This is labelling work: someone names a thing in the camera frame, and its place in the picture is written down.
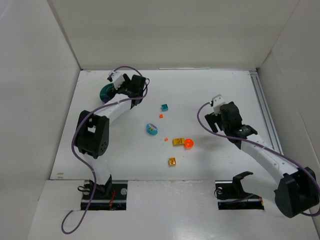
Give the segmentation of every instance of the cable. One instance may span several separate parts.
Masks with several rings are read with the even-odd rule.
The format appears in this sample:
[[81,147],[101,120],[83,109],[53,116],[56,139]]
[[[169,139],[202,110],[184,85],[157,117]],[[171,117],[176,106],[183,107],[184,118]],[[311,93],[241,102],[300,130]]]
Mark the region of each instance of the cable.
[[253,196],[255,196],[255,194],[250,194],[242,199],[237,199],[237,200],[234,200],[234,201],[224,201],[223,203],[224,204],[236,204],[236,203],[240,203],[244,200],[248,200],[249,198],[252,198]]
[[148,80],[148,83],[145,84],[145,88],[143,89],[143,91],[145,91],[145,89],[148,87],[149,83],[150,83],[150,79],[146,78],[145,80]]
[[109,201],[110,210],[111,210],[111,208],[112,208],[112,205],[114,204],[115,197],[116,197],[116,191],[113,190],[113,191],[112,191],[112,198],[111,198],[110,201]]
[[[135,69],[134,67],[131,67],[131,66],[119,66],[117,68],[115,68],[113,71],[111,71],[111,74],[109,74],[109,76],[112,76],[114,74],[115,71],[121,69],[121,68],[128,68],[128,69],[132,69],[132,70],[135,70],[141,77],[142,77],[142,74],[137,70]],[[87,116],[84,117],[84,119],[80,122],[79,126],[76,128],[75,130],[75,133],[73,135],[73,138],[72,138],[72,142],[71,142],[71,150],[72,150],[72,153],[74,154],[74,156],[80,160],[83,164],[85,164],[92,172],[92,175],[93,175],[93,181],[94,181],[94,185],[93,185],[93,189],[92,189],[92,193],[91,193],[91,196],[90,196],[90,199],[89,199],[89,202],[83,212],[83,215],[78,223],[78,225],[71,231],[65,231],[64,229],[64,224],[65,224],[65,221],[67,219],[67,217],[73,212],[73,210],[71,210],[63,219],[62,223],[61,223],[61,230],[64,234],[66,235],[69,235],[69,234],[72,234],[74,233],[78,228],[79,226],[81,225],[82,221],[84,220],[85,218],[85,215],[87,214],[87,211],[90,207],[90,204],[94,198],[94,195],[95,195],[95,191],[96,191],[96,187],[97,187],[97,176],[96,176],[96,173],[95,173],[95,170],[94,168],[89,164],[87,163],[85,160],[83,160],[75,151],[75,142],[76,142],[76,137],[81,129],[81,127],[83,126],[83,124],[90,118],[91,115],[93,115],[95,112],[101,110],[101,109],[104,109],[104,108],[107,108],[107,107],[110,107],[110,106],[113,106],[113,105],[117,105],[117,104],[120,104],[122,102],[125,102],[125,101],[131,101],[131,100],[141,100],[141,99],[144,99],[146,97],[148,93],[148,85],[146,84],[145,86],[145,93],[143,96],[141,97],[128,97],[128,98],[125,98],[125,99],[122,99],[120,101],[116,101],[116,102],[112,102],[112,103],[109,103],[109,104],[105,104],[105,105],[102,105],[102,106],[99,106],[97,107],[96,109],[94,109],[93,111],[89,112]]]
[[78,191],[82,193],[90,193],[90,191],[85,189],[84,186],[78,186]]
[[[225,139],[243,141],[243,142],[246,142],[246,143],[249,143],[249,144],[253,144],[253,145],[256,145],[256,146],[258,146],[258,147],[260,147],[260,148],[264,148],[264,149],[267,150],[268,152],[273,153],[274,155],[277,155],[278,157],[281,157],[281,158],[284,158],[284,159],[288,160],[290,163],[296,165],[301,171],[303,171],[303,172],[310,178],[310,180],[312,181],[312,183],[313,183],[314,186],[316,187],[316,190],[317,190],[317,192],[318,192],[318,194],[319,194],[319,196],[320,196],[320,187],[319,187],[317,181],[314,179],[314,177],[313,177],[300,163],[292,160],[291,158],[289,158],[289,157],[287,157],[287,156],[285,156],[285,155],[283,155],[283,154],[281,154],[281,153],[279,153],[279,152],[277,152],[277,151],[275,151],[275,150],[273,150],[273,149],[271,149],[271,148],[265,147],[264,145],[259,144],[259,143],[257,143],[257,142],[254,142],[254,141],[251,141],[251,140],[248,140],[248,139],[239,138],[239,137],[226,136],[226,135],[218,134],[218,133],[215,133],[215,132],[211,131],[210,129],[208,129],[208,128],[201,122],[199,115],[200,115],[201,110],[202,110],[205,106],[210,105],[210,104],[211,104],[210,102],[206,102],[205,104],[203,104],[203,105],[199,108],[199,110],[198,110],[198,112],[197,112],[197,114],[196,114],[196,118],[197,118],[199,124],[201,125],[201,127],[203,127],[206,131],[208,131],[209,133],[211,133],[211,134],[213,134],[213,135],[215,135],[215,136],[218,136],[218,137],[221,137],[221,138],[225,138]],[[320,215],[320,208],[318,209],[318,211],[317,211],[316,213],[311,213],[311,214],[309,214],[309,213],[304,213],[304,212],[302,212],[301,214],[302,214],[302,215],[305,215],[305,216],[308,216],[308,217],[316,217],[316,216],[319,216],[319,215]]]
[[218,196],[216,195],[216,192],[217,192],[217,188],[214,190],[214,192],[213,192],[213,195],[216,197],[216,198],[218,198]]

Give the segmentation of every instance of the teal cube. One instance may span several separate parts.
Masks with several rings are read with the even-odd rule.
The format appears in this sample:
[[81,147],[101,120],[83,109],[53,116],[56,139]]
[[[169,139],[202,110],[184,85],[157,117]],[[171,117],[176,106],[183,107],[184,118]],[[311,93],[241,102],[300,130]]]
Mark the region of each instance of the teal cube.
[[161,108],[162,108],[162,111],[163,111],[163,112],[166,112],[166,111],[168,111],[168,109],[169,109],[167,104],[161,105]]

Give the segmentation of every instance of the red wire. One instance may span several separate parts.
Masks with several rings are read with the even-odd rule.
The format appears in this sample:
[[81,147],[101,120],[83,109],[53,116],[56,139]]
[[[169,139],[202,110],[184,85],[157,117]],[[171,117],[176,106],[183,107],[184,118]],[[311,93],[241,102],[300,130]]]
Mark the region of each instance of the red wire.
[[109,201],[110,210],[111,210],[111,207],[112,207],[112,205],[113,205],[113,203],[114,203],[115,196],[116,196],[116,191],[113,190],[113,191],[112,191],[112,198],[111,198],[110,201]]

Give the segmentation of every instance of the yellow cube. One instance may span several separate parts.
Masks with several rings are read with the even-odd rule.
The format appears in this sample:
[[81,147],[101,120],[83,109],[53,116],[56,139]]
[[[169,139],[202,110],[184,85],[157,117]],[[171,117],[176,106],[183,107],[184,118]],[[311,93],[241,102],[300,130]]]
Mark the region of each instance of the yellow cube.
[[173,146],[180,146],[185,145],[185,139],[184,138],[175,138],[172,140]]
[[174,167],[176,165],[176,159],[174,157],[169,158],[169,167]]

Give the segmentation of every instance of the teal round object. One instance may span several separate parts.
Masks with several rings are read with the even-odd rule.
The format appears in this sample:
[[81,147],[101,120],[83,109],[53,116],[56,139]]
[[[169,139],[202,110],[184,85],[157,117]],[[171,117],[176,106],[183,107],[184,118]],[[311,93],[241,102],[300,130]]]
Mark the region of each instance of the teal round object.
[[153,125],[152,123],[149,123],[149,124],[147,124],[146,125],[146,131],[149,133],[149,134],[151,134],[151,135],[157,135],[157,133],[158,133],[158,128],[155,126],[155,125]]
[[101,91],[100,91],[100,99],[101,99],[102,102],[107,103],[107,102],[112,98],[112,97],[110,97],[110,96],[108,95],[108,92],[109,92],[111,89],[113,89],[113,87],[114,87],[114,84],[113,84],[113,83],[110,83],[110,84],[108,84],[108,85],[105,85],[105,86],[101,89]]

